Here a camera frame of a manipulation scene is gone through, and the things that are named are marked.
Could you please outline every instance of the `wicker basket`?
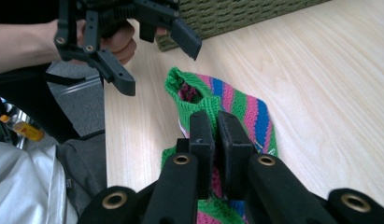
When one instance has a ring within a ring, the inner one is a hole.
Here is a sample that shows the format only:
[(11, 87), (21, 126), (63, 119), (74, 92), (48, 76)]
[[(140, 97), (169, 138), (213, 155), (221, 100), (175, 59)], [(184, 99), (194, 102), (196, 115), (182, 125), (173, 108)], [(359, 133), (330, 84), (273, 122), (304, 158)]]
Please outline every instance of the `wicker basket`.
[[(180, 16), (206, 39), (326, 1), (180, 0)], [(177, 47), (168, 36), (157, 36), (156, 42), (161, 51)]]

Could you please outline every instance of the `knitted bag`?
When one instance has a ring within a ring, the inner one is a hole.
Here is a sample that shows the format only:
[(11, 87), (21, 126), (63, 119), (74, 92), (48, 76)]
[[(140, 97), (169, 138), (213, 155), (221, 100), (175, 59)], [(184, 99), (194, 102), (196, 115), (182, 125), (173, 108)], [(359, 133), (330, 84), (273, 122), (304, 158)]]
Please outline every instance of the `knitted bag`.
[[(189, 137), (190, 115), (204, 110), (213, 137), (218, 139), (217, 116), (222, 110), (238, 117), (259, 153), (277, 156), (274, 125), (263, 101), (235, 90), (214, 77), (181, 72), (176, 67), (169, 71), (164, 85), (177, 105), (179, 126), (186, 137)], [(162, 166), (175, 151), (175, 147), (164, 151)], [(212, 188), (211, 198), (198, 202), (197, 223), (245, 223), (244, 202), (222, 199), (216, 167), (213, 169)]]

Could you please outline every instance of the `finger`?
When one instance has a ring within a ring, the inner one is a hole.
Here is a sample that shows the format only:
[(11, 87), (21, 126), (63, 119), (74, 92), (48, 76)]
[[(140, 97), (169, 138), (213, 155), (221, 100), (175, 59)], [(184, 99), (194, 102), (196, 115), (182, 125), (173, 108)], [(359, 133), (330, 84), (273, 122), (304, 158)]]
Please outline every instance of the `finger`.
[(132, 39), (130, 43), (122, 50), (117, 52), (112, 52), (115, 57), (121, 61), (123, 59), (128, 58), (130, 55), (134, 55), (136, 50), (136, 42)]
[(130, 62), (131, 59), (134, 57), (134, 54), (135, 54), (135, 53), (129, 55), (127, 58), (124, 58), (124, 59), (119, 60), (119, 62), (120, 62), (121, 64), (123, 64), (123, 65), (127, 64), (127, 63)]
[(120, 51), (130, 43), (134, 33), (134, 27), (128, 21), (125, 21), (112, 37), (103, 39), (102, 46), (109, 48), (112, 52)]
[(86, 64), (85, 62), (82, 62), (82, 61), (79, 61), (79, 60), (76, 60), (76, 59), (72, 59), (71, 61), (69, 61), (70, 63), (72, 64), (78, 64), (78, 65), (84, 65)]
[(165, 28), (163, 27), (156, 28), (156, 35), (166, 35), (166, 34), (167, 34), (167, 31)]
[(82, 46), (84, 44), (84, 30), (86, 28), (86, 21), (80, 20), (76, 22), (77, 25), (77, 41), (78, 45)]

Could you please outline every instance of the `wooden table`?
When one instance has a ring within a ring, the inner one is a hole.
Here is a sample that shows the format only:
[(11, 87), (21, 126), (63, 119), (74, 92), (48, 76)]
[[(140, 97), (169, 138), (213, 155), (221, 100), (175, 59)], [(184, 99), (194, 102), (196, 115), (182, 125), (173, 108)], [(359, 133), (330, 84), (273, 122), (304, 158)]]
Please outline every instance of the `wooden table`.
[(164, 90), (177, 66), (264, 100), (279, 157), (310, 191), (351, 188), (384, 205), (384, 0), (333, 0), (212, 37), (196, 62), (137, 41), (126, 66), (136, 97), (105, 85), (109, 186), (155, 181), (182, 137)]

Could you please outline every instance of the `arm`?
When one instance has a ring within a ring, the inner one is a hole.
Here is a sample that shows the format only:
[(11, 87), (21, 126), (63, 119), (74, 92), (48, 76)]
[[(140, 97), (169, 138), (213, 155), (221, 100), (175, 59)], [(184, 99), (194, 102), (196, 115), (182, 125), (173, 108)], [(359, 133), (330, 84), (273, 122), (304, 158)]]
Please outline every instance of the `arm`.
[[(84, 26), (85, 21), (78, 21), (80, 45)], [(32, 25), (0, 24), (0, 73), (61, 60), (53, 42), (56, 32), (57, 21)], [(117, 59), (126, 64), (136, 50), (134, 32), (134, 27), (125, 22), (116, 34), (102, 40), (102, 48), (110, 48)]]
[(60, 60), (52, 41), (56, 21), (32, 25), (0, 24), (0, 73)]

